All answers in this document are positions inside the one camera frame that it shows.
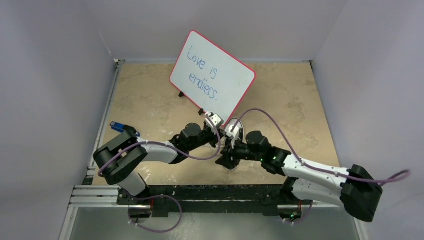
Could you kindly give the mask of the black canvas sneaker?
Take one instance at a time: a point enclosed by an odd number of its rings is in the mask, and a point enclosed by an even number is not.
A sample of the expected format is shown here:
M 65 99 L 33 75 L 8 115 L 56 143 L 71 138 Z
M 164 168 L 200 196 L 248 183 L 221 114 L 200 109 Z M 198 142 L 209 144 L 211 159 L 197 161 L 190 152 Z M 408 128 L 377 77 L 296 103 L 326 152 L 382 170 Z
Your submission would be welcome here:
M 221 132 L 225 142 L 222 145 L 221 156 L 215 163 L 232 171 L 240 164 L 242 152 L 245 150 L 244 126 L 238 118 L 231 118 Z

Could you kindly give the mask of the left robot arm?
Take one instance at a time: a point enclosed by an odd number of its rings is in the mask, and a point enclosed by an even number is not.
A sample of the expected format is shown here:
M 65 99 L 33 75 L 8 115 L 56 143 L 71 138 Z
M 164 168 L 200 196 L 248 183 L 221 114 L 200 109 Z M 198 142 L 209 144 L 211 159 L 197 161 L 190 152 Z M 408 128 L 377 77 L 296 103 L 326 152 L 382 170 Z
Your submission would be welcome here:
M 134 130 L 126 130 L 110 140 L 93 153 L 93 159 L 99 167 L 98 175 L 109 185 L 118 185 L 129 193 L 129 197 L 138 205 L 149 199 L 149 188 L 145 180 L 136 173 L 143 162 L 161 162 L 170 165 L 179 164 L 190 157 L 189 153 L 204 145 L 217 148 L 222 131 L 196 123 L 185 128 L 166 142 L 148 141 L 136 135 Z

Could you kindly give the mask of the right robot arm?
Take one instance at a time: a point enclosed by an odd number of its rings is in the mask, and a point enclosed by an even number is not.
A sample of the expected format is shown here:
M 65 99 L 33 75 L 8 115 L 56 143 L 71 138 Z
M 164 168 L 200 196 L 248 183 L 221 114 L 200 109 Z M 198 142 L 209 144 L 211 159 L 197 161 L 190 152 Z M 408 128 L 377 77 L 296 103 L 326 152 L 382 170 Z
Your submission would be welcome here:
M 344 208 L 363 222 L 374 220 L 383 189 L 360 165 L 345 168 L 299 160 L 290 151 L 271 145 L 260 131 L 248 133 L 245 142 L 228 137 L 215 163 L 233 170 L 242 160 L 260 162 L 268 173 L 286 177 L 280 196 L 288 204 L 318 201 Z

